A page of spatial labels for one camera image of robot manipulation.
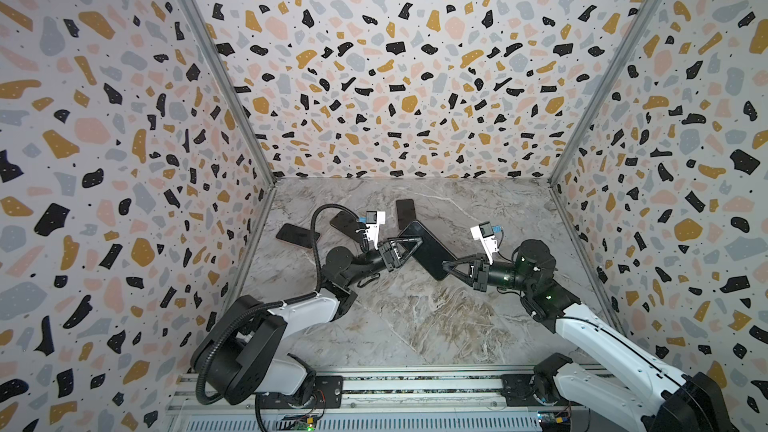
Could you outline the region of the black phone case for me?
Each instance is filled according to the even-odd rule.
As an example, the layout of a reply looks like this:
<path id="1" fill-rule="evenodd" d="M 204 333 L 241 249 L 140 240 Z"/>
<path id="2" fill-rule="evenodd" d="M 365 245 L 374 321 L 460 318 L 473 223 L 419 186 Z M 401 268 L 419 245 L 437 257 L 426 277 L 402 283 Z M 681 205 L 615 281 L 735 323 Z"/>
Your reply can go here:
<path id="1" fill-rule="evenodd" d="M 412 258 L 435 280 L 443 281 L 449 273 L 443 268 L 444 262 L 455 261 L 457 257 L 420 221 L 411 222 L 399 234 L 404 238 L 420 238 L 421 244 L 412 253 Z"/>

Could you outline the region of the purple phone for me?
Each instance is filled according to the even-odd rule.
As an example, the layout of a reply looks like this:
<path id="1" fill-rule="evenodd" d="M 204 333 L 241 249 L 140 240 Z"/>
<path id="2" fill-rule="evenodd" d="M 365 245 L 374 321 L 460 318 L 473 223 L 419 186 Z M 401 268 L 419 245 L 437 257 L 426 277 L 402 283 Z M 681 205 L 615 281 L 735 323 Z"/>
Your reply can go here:
<path id="1" fill-rule="evenodd" d="M 311 249 L 312 244 L 321 237 L 319 232 L 300 227 L 294 224 L 283 224 L 276 233 L 276 239 L 304 249 Z"/>

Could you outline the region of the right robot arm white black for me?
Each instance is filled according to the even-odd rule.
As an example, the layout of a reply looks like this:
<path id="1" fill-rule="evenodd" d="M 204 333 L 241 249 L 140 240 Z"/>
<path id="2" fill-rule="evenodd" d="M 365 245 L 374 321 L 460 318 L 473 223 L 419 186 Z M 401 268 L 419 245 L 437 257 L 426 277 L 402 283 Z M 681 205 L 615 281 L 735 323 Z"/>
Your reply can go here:
<path id="1" fill-rule="evenodd" d="M 613 376 L 604 379 L 554 353 L 534 369 L 533 390 L 543 404 L 577 402 L 627 431 L 732 431 L 719 385 L 705 373 L 689 375 L 617 332 L 554 278 L 548 246 L 527 239 L 510 262 L 491 253 L 446 261 L 444 270 L 477 291 L 518 293 L 537 323 L 568 340 Z"/>

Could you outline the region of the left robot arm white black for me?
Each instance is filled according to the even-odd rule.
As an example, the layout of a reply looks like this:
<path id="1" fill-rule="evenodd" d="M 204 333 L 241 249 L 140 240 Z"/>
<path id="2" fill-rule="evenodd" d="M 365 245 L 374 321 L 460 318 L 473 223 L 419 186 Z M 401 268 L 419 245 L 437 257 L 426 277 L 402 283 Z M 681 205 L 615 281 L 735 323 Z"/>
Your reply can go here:
<path id="1" fill-rule="evenodd" d="M 197 401 L 237 405 L 261 393 L 280 394 L 297 406 L 307 403 L 317 372 L 292 353 L 279 357 L 283 340 L 342 318 L 357 299 L 352 285 L 400 269 L 422 243 L 419 237 L 390 238 L 357 256 L 335 247 L 320 269 L 319 290 L 272 303 L 250 295 L 236 299 L 193 353 Z"/>

